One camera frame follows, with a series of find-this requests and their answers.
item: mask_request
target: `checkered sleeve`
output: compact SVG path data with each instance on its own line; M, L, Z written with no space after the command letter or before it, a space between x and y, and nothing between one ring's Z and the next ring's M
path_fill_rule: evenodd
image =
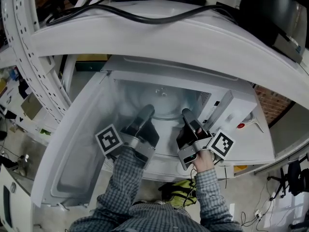
M201 225L212 232L242 231L240 224L232 221L224 197L221 195L215 169L196 175L197 199L201 206Z
M128 220L129 208L140 186L143 165L131 148L123 146L106 192L97 198L98 206L93 215L75 221L70 232L108 232Z

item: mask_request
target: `red button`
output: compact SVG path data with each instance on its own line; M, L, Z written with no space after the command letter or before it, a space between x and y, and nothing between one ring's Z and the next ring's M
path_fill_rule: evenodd
M239 125L237 125L237 128L238 128L238 129L241 129L241 128L243 128L243 127L245 127L245 124L244 124L244 123L240 123Z

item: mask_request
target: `concrete floor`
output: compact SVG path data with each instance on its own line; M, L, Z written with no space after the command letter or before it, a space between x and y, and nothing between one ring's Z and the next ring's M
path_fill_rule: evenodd
M29 155L29 166L27 166L28 177L34 178L40 160L45 151L45 147L29 138L25 133L17 130L15 133L9 130L4 147L17 155ZM13 154L4 150L12 160L17 160ZM302 163L303 168L308 168L308 162ZM101 171L91 202L87 208L73 207L70 211L62 210L59 207L42 206L36 208L34 212L34 222L40 223L44 232L64 232L76 219L88 216L89 211L95 208L96 198L105 192L111 173ZM258 224L259 230L269 232L288 231L288 225L303 221L303 217L309 208L309 194L301 193L296 197L290 193L283 199L277 198L270 203L268 201L269 190L273 194L278 183L274 180L269 181L266 186L267 175L247 174L234 179L228 179L225 188L225 180L220 181L222 195L225 197L233 219L241 221L241 212L245 212L247 221L254 218L254 211L259 209L262 214L267 213ZM160 192L157 190L162 183L143 180L137 195L137 200L153 201L160 199ZM192 218L199 222L199 204L186 208ZM256 224L243 227L244 231L256 231Z

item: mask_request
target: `plaid shirt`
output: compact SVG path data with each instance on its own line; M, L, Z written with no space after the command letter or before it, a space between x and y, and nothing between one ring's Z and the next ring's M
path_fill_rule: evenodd
M193 221L186 210L174 210L170 204L132 206L142 174L143 163L134 157L130 148L124 147L115 161L106 192L97 198L98 206L93 215L75 221L70 232L242 231L239 223L231 220L214 169L196 175L200 224Z

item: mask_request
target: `hand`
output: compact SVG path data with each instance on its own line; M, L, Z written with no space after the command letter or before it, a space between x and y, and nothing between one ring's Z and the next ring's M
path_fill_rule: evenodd
M214 168L211 152L207 149L200 150L197 154L196 160L192 163L195 165L198 173Z

